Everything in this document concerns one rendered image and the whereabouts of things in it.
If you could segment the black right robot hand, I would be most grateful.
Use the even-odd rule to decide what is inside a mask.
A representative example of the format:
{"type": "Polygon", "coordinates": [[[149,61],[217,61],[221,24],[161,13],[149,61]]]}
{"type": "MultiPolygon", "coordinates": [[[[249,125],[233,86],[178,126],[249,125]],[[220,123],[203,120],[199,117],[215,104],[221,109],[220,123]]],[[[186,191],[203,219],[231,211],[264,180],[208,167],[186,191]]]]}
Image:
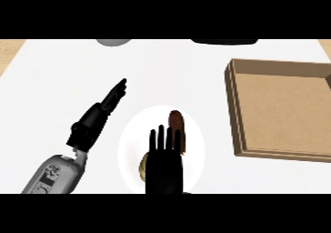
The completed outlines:
{"type": "Polygon", "coordinates": [[[149,152],[144,163],[144,193],[183,193],[183,164],[180,131],[158,126],[149,133],[149,152]]]}

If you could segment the white plate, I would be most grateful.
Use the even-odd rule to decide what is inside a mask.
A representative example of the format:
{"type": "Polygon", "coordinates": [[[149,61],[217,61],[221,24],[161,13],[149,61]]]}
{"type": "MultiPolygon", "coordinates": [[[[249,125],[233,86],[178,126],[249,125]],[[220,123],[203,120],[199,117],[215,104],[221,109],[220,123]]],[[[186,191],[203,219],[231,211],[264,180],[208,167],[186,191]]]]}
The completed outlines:
{"type": "Polygon", "coordinates": [[[149,131],[168,127],[168,117],[177,110],[184,120],[186,152],[183,158],[184,190],[190,191],[202,174],[205,148],[200,129],[189,114],[174,106],[150,106],[128,121],[116,149],[122,179],[133,193],[144,192],[139,166],[149,149],[149,131]]]}

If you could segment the brown cardboard box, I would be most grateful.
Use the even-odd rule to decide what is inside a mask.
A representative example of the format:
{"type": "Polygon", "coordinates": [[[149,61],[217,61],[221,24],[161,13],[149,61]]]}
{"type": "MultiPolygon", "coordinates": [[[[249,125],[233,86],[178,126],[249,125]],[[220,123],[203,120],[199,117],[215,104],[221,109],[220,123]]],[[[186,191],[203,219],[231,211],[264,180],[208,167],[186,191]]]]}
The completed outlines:
{"type": "Polygon", "coordinates": [[[233,59],[224,82],[233,153],[331,162],[331,64],[233,59]]]}

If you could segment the white mat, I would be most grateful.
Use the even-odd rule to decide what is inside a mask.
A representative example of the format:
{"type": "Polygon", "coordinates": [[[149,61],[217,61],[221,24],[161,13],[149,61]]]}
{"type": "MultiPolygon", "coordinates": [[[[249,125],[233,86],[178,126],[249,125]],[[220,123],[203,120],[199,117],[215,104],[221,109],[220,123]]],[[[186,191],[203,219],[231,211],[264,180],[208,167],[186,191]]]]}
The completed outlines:
{"type": "Polygon", "coordinates": [[[127,193],[116,150],[128,120],[150,106],[172,106],[202,131],[205,153],[193,193],[331,193],[331,164],[236,157],[224,68],[234,58],[324,63],[317,40],[262,40],[205,46],[190,40],[29,40],[0,77],[0,193],[19,193],[41,162],[68,155],[69,126],[118,82],[127,95],[88,154],[80,193],[127,193]]]}

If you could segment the grey round object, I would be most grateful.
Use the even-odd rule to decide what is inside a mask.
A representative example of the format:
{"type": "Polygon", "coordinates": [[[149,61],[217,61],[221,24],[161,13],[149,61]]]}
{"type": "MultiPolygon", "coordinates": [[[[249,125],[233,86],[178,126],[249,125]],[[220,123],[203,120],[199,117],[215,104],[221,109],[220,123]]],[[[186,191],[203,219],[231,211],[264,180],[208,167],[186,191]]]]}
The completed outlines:
{"type": "Polygon", "coordinates": [[[97,42],[103,46],[121,46],[128,42],[128,39],[99,39],[97,42]]]}

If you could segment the black object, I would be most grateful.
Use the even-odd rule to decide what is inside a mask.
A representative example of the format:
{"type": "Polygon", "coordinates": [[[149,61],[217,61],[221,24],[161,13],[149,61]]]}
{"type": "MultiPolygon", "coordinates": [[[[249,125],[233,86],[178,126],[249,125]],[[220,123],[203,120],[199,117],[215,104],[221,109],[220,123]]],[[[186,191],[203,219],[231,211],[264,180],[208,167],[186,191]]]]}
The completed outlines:
{"type": "Polygon", "coordinates": [[[223,45],[223,46],[240,46],[252,45],[258,42],[258,39],[190,39],[198,44],[223,45]]]}

